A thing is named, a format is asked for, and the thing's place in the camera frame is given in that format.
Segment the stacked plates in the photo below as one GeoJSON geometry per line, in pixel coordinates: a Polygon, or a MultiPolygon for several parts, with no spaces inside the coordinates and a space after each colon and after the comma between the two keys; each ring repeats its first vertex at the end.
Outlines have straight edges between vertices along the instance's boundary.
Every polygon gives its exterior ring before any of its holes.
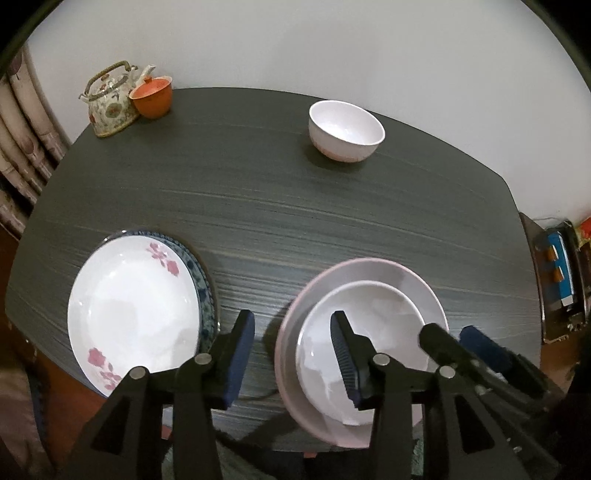
{"type": "MultiPolygon", "coordinates": [[[[431,288],[414,272],[380,258],[358,258],[329,268],[291,304],[275,345],[275,377],[291,416],[310,434],[346,448],[369,446],[372,410],[348,399],[330,340],[330,317],[344,310],[353,331],[378,352],[409,368],[426,370],[418,345],[426,323],[446,330],[447,320],[431,288]]],[[[413,406],[413,422],[421,419],[413,406]]]]}
{"type": "Polygon", "coordinates": [[[79,271],[70,293],[72,351],[106,396],[137,365],[159,372],[206,352],[217,330],[202,266],[188,248],[160,233],[108,238],[79,271]]]}

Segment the teapot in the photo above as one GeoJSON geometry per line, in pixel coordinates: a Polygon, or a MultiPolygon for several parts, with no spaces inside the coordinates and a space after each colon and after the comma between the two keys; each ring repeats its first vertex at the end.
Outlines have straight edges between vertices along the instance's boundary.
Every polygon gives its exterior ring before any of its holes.
{"type": "Polygon", "coordinates": [[[88,81],[86,90],[78,98],[88,104],[88,117],[97,137],[110,137],[131,125],[139,117],[139,112],[129,99],[129,93],[154,69],[154,65],[148,65],[140,76],[134,79],[138,67],[129,65],[124,60],[107,67],[88,81]],[[111,72],[119,67],[125,67],[126,72],[112,76],[111,72]],[[101,84],[90,91],[97,80],[101,80],[101,84]]]}

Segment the pink plate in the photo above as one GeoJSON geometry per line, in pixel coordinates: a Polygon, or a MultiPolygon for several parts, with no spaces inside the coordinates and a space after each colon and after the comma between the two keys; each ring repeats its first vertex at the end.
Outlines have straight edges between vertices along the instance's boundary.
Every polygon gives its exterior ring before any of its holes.
{"type": "MultiPolygon", "coordinates": [[[[308,400],[298,380],[296,351],[298,337],[312,308],[331,291],[352,282],[371,280],[402,292],[420,312],[425,323],[437,323],[448,330],[443,308],[432,289],[416,273],[382,258],[356,258],[323,271],[306,285],[292,302],[281,324],[275,344],[275,379],[281,398],[291,416],[307,432],[324,442],[344,448],[367,448],[371,424],[345,425],[322,415],[308,400]]],[[[420,408],[413,410],[420,419],[420,408]]]]}

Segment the teapot handle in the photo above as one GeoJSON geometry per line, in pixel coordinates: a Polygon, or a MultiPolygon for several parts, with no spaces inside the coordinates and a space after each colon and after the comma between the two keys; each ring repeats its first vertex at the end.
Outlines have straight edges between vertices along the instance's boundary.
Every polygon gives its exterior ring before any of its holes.
{"type": "Polygon", "coordinates": [[[131,72],[131,66],[129,66],[129,63],[127,61],[125,61],[125,60],[118,61],[117,63],[114,63],[110,67],[105,68],[104,70],[102,70],[101,72],[99,72],[95,76],[93,76],[90,80],[88,80],[88,83],[86,84],[86,90],[84,90],[84,95],[88,95],[88,93],[90,92],[90,87],[92,87],[92,84],[94,82],[96,82],[103,75],[106,75],[107,73],[109,73],[111,70],[115,70],[116,68],[119,68],[119,67],[125,67],[125,70],[127,70],[128,72],[131,72]]]}

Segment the pink floral pattern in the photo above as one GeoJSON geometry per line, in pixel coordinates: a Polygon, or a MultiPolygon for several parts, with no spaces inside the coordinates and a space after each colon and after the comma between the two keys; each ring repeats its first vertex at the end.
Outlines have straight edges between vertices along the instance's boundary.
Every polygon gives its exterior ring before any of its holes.
{"type": "Polygon", "coordinates": [[[146,249],[147,252],[149,252],[152,255],[152,258],[155,258],[156,260],[160,260],[160,264],[166,268],[166,270],[168,270],[170,273],[172,273],[172,275],[174,275],[175,277],[178,277],[179,274],[179,270],[178,270],[178,265],[174,260],[169,260],[167,257],[166,252],[163,252],[162,250],[160,250],[160,246],[157,243],[150,243],[150,248],[146,249]]]}
{"type": "Polygon", "coordinates": [[[107,359],[97,348],[88,350],[88,363],[100,368],[100,376],[103,378],[105,388],[113,391],[121,381],[121,376],[113,373],[113,365],[107,362],[107,359]]]}

